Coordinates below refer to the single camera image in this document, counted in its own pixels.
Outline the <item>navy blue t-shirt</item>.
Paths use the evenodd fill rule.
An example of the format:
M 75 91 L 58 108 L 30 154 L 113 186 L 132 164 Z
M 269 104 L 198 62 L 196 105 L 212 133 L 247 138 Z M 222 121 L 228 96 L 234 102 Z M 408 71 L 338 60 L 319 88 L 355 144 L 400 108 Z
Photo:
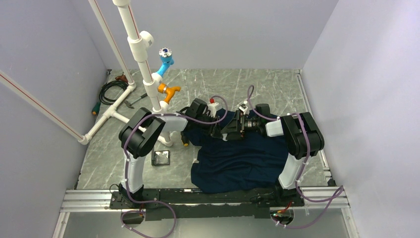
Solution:
M 200 147 L 191 166 L 191 182 L 205 193 L 271 187 L 284 169 L 288 157 L 284 136 L 267 137 L 257 131 L 245 132 L 241 140 L 210 136 L 213 121 L 220 119 L 223 128 L 234 115 L 225 109 L 218 110 L 213 119 L 187 113 L 194 120 L 188 122 L 183 134 Z

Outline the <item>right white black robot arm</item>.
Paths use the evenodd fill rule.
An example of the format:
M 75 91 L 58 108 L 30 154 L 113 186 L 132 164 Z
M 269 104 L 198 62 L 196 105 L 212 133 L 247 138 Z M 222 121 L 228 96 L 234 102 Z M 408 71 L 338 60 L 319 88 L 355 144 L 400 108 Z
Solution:
M 282 137 L 285 140 L 288 157 L 278 176 L 280 188 L 273 192 L 274 202 L 284 206 L 291 201 L 290 190 L 297 188 L 309 158 L 324 148 L 324 138 L 309 112 L 273 117 L 268 104 L 256 105 L 253 112 L 255 115 L 250 117 L 242 110 L 236 110 L 217 135 L 225 141 L 240 140 L 246 132 L 254 131 L 264 137 Z

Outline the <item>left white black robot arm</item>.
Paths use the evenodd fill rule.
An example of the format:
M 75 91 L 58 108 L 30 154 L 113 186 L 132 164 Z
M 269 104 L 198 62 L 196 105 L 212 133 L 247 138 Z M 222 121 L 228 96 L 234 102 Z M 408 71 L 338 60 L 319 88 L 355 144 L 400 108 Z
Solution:
M 118 190 L 129 208 L 138 207 L 143 199 L 143 170 L 146 156 L 151 153 L 163 132 L 204 129 L 214 135 L 228 109 L 216 102 L 194 99 L 191 105 L 174 113 L 152 113 L 140 108 L 119 133 L 124 153 L 123 180 Z

